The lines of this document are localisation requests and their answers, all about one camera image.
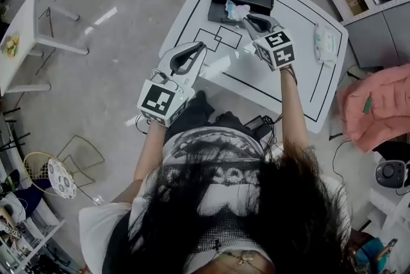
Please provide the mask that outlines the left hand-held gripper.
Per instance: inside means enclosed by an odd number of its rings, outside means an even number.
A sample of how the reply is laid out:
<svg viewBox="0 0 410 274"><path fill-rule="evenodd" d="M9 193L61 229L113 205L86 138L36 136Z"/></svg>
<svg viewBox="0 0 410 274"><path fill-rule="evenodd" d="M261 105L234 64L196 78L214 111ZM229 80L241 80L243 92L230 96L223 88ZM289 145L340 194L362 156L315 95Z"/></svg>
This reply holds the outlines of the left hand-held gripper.
<svg viewBox="0 0 410 274"><path fill-rule="evenodd" d="M191 86L204 63L207 47L203 42L187 42L164 53L158 69L146 79L137 108L143 117L165 127L170 127L188 107L195 91ZM169 78L163 72L174 72Z"/></svg>

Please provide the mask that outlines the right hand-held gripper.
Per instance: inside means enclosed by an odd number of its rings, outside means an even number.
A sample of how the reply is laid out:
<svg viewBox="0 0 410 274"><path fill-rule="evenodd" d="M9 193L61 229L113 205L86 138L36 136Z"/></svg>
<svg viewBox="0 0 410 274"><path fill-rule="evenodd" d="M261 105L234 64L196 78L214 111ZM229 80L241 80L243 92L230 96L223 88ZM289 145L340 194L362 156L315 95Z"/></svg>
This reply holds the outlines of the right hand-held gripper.
<svg viewBox="0 0 410 274"><path fill-rule="evenodd" d="M251 13L243 19L254 47L254 54L264 61L273 72L291 65L295 61L292 37L273 17Z"/></svg>

